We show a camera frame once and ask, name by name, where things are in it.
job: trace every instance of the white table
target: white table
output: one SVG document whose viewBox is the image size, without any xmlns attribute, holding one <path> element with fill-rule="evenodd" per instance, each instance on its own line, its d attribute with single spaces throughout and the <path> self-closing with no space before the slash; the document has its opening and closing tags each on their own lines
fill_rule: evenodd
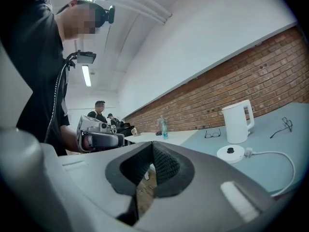
<svg viewBox="0 0 309 232">
<path fill-rule="evenodd" d="M 130 145 L 130 143 L 149 141 L 161 141 L 173 145 L 181 145 L 196 132 L 197 130 L 171 131 L 169 132 L 169 138 L 167 139 L 163 139 L 162 135 L 156 136 L 154 132 L 142 132 L 139 136 L 125 137 L 125 140 L 127 140 L 128 145 Z M 150 168 L 155 171 L 155 167 L 153 164 L 150 165 Z M 145 174 L 145 179 L 149 179 L 148 172 Z"/>
</svg>

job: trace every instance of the seated person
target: seated person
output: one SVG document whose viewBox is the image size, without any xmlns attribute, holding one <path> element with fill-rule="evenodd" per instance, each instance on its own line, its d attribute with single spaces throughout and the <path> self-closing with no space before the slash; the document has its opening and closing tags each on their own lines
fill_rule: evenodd
<svg viewBox="0 0 309 232">
<path fill-rule="evenodd" d="M 87 116 L 96 118 L 101 122 L 107 123 L 106 118 L 102 115 L 104 109 L 105 109 L 105 101 L 97 101 L 95 104 L 95 110 L 90 112 Z"/>
<path fill-rule="evenodd" d="M 120 127 L 119 119 L 115 118 L 112 114 L 108 114 L 107 118 L 111 119 L 111 125 L 115 125 L 116 128 Z"/>
</svg>

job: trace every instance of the plastic bottle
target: plastic bottle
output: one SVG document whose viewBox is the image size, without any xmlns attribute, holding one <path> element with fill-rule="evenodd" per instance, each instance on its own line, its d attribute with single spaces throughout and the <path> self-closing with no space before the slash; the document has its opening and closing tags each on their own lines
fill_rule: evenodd
<svg viewBox="0 0 309 232">
<path fill-rule="evenodd" d="M 159 118 L 159 122 L 161 123 L 161 130 L 162 130 L 162 136 L 163 136 L 163 139 L 168 139 L 169 138 L 169 135 L 168 135 L 168 127 L 166 125 L 166 122 L 163 118 L 163 116 L 161 115 L 161 117 Z"/>
</svg>

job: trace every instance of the man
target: man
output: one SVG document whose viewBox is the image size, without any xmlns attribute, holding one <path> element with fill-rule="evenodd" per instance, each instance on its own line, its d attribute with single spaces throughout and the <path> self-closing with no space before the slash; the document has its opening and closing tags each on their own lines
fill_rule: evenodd
<svg viewBox="0 0 309 232">
<path fill-rule="evenodd" d="M 59 156 L 67 154 L 65 149 L 79 151 L 77 135 L 68 128 L 64 100 L 67 70 L 60 80 L 55 119 L 47 133 L 54 106 L 55 83 L 64 63 L 62 43 L 80 34 L 94 33 L 104 23 L 102 10 L 97 4 L 73 0 L 53 15 L 49 0 L 31 0 L 13 13 L 14 19 L 6 19 L 6 31 L 0 35 L 12 63 L 33 91 L 17 127 L 30 132 L 41 143 L 51 144 Z M 87 137 L 83 148 L 89 149 Z"/>
<path fill-rule="evenodd" d="M 87 116 L 96 118 L 101 122 L 107 123 L 106 118 L 102 115 L 104 109 L 105 109 L 105 101 L 97 101 L 95 104 L 95 110 L 90 112 Z"/>
<path fill-rule="evenodd" d="M 120 127 L 119 119 L 115 118 L 112 114 L 108 114 L 107 118 L 111 120 L 111 125 L 115 125 L 117 128 Z"/>
</svg>

